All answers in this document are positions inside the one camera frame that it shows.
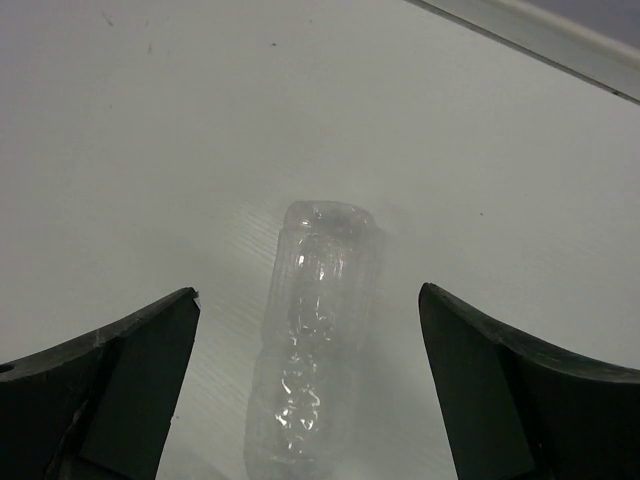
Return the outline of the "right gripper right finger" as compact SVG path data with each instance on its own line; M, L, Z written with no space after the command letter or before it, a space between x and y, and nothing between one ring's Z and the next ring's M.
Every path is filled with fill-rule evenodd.
M435 284L418 303L458 478L638 478L638 370L550 344Z

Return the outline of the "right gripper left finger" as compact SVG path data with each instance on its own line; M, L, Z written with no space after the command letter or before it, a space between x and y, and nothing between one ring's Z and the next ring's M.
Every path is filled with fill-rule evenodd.
M200 307L179 289L96 330L1 366L4 479L153 479Z

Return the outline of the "clear bottle blue-white cap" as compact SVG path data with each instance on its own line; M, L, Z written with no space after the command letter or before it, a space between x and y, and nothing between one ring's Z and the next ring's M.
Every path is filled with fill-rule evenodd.
M366 210L296 201L279 232L248 400L251 479L329 479L348 447L381 233Z

